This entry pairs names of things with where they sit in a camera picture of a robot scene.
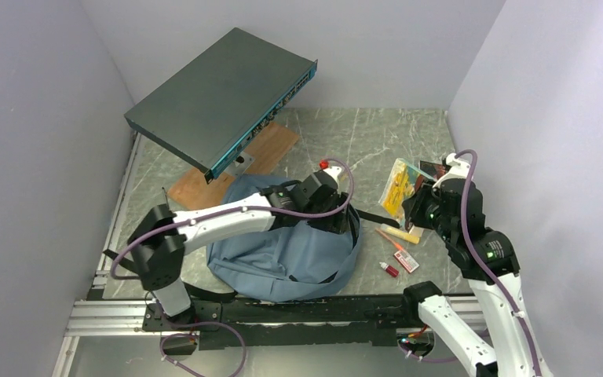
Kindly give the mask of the dark cover book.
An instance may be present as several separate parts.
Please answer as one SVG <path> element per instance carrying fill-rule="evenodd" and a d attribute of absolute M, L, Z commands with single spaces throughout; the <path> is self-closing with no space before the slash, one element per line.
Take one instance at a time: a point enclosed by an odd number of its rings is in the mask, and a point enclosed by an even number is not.
<path fill-rule="evenodd" d="M 425 160 L 418 162 L 418 168 L 434 181 L 438 181 L 448 172 L 448 168 L 444 164 L 432 163 Z"/>

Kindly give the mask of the yellow cover book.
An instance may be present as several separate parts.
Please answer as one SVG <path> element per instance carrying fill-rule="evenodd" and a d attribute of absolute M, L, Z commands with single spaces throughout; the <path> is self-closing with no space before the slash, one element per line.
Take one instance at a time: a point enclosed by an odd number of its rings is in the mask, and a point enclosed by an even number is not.
<path fill-rule="evenodd" d="M 378 201 L 380 206 L 399 223 L 404 223 L 403 202 L 410 199 L 424 180 L 436 178 L 405 159 L 397 158 L 389 173 L 384 191 Z"/>

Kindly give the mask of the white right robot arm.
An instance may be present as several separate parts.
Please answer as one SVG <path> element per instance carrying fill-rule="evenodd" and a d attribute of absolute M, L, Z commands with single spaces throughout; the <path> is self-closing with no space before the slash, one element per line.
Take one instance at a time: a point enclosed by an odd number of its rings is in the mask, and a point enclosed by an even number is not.
<path fill-rule="evenodd" d="M 464 184 L 462 178 L 422 178 L 403 209 L 407 224 L 433 230 L 443 240 L 477 299 L 490 340 L 430 281 L 404 290 L 401 315 L 411 326 L 431 327 L 470 376 L 551 376 L 525 308 L 513 245 L 486 226 L 481 192 L 471 184 L 464 196 Z"/>

